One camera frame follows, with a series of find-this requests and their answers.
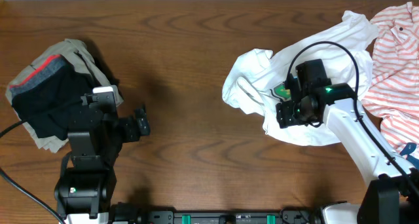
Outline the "folded khaki garment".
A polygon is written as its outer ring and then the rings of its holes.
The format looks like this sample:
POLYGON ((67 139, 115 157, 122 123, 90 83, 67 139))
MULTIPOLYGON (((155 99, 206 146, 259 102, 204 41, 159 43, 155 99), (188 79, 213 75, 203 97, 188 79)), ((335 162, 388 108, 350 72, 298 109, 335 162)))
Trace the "folded khaki garment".
POLYGON ((112 86, 115 89, 115 101, 120 105, 124 100, 119 94, 115 83, 111 83, 105 73, 99 68, 99 63, 94 60, 89 53, 87 45, 77 39, 65 39, 55 45, 48 47, 39 57, 25 67, 11 82, 7 85, 5 96, 9 102, 17 94, 15 88, 21 84, 38 83, 45 78, 42 70, 56 55, 63 56, 73 65, 77 73, 87 74, 92 78, 97 86, 112 86))

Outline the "white t-shirt green logo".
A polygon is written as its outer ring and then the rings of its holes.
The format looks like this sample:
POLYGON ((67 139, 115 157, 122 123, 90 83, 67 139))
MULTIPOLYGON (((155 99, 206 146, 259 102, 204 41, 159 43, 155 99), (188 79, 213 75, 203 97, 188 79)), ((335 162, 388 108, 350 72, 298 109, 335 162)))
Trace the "white t-shirt green logo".
POLYGON ((358 98, 366 95, 372 83, 373 60, 366 48, 378 37, 378 27, 365 15, 346 11, 342 22, 274 53, 255 48, 239 56, 222 89, 223 101, 246 114, 264 117, 265 134, 295 145, 324 146, 338 143, 325 125, 291 126, 281 129, 276 105, 289 99, 284 89, 288 72, 296 65, 320 59, 333 84, 348 83, 357 88, 358 98))

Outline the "folded black garment red waistband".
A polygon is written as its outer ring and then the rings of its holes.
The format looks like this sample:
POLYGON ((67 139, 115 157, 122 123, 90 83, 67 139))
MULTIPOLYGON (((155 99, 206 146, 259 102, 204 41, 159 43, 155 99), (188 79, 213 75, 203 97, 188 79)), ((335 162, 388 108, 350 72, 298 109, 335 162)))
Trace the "folded black garment red waistband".
POLYGON ((38 138, 67 139, 71 113, 81 106, 81 96, 97 86, 87 73, 62 55, 49 56, 21 83, 9 86, 12 107, 34 129, 38 138))

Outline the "dark blue garment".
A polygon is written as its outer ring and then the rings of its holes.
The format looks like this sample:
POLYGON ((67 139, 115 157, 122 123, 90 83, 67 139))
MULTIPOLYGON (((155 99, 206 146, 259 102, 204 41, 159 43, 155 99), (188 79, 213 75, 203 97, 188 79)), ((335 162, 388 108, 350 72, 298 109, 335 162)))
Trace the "dark blue garment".
POLYGON ((409 142, 404 146, 402 151, 399 153, 402 157, 404 157, 407 161, 412 163, 416 169, 418 169, 419 161, 414 156, 414 153, 416 152, 417 144, 413 142, 409 142))

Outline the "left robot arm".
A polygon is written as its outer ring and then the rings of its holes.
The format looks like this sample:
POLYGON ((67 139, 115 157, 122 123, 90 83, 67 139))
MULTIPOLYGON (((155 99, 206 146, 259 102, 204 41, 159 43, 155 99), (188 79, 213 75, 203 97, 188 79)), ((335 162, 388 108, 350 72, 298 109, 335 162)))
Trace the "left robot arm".
POLYGON ((117 178, 114 165, 125 143, 151 133, 144 107, 120 117, 111 92, 86 94, 71 112, 70 152, 54 190, 65 223, 108 223, 117 178))

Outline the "pink white striped shirt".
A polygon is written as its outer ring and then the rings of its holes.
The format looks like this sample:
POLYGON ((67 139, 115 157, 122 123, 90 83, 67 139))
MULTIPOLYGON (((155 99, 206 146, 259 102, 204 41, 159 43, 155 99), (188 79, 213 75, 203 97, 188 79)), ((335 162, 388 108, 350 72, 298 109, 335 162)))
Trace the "pink white striped shirt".
POLYGON ((378 37, 363 106, 381 119, 380 131, 398 153, 413 142, 418 158, 418 7, 411 2, 388 7, 370 23, 378 27, 378 37))

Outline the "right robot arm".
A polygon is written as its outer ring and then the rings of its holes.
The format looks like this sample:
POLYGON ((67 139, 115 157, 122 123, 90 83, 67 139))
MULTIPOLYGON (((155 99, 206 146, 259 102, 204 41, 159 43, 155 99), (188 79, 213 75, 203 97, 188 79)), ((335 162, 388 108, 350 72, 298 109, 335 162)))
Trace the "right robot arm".
POLYGON ((333 84, 321 60, 299 64, 284 87, 290 100, 276 106, 281 128, 326 126, 339 139, 367 184, 361 204, 321 207, 311 223, 417 223, 418 170, 394 150, 347 83, 333 84))

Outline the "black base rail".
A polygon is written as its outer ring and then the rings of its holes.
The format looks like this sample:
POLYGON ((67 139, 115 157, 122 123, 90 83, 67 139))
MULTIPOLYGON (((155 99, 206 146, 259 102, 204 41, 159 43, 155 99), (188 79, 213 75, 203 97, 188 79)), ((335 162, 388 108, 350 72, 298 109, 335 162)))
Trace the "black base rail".
POLYGON ((109 212, 108 223, 127 224, 322 224, 317 210, 284 208, 273 211, 225 212, 177 211, 173 208, 138 208, 129 203, 115 204, 109 212))

